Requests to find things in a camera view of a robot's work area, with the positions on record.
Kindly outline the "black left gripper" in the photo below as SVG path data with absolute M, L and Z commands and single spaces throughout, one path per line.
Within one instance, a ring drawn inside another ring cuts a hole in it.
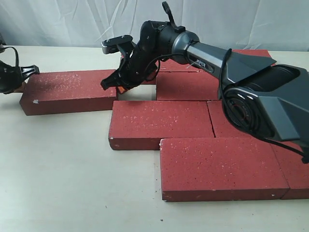
M 27 85 L 25 82 L 31 75 L 40 74 L 39 67 L 10 66 L 0 62 L 0 92 L 3 94 L 23 93 Z

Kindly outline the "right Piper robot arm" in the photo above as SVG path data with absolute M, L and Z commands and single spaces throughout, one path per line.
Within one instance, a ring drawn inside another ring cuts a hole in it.
M 171 59 L 204 70 L 218 80 L 218 97 L 235 128 L 258 139 L 309 145 L 309 73 L 270 57 L 245 55 L 202 43 L 175 24 L 167 2 L 168 21 L 145 21 L 140 38 L 104 40 L 104 54 L 121 53 L 119 67 L 102 80 L 104 89 L 127 91 L 153 78 L 159 63 Z

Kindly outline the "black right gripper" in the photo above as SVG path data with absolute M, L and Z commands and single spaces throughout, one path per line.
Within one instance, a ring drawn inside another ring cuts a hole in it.
M 143 82 L 156 68 L 155 63 L 156 54 L 135 47 L 131 54 L 122 55 L 120 66 L 101 81 L 101 87 L 104 90 L 115 87 L 118 94 L 124 94 L 139 86 L 138 82 Z

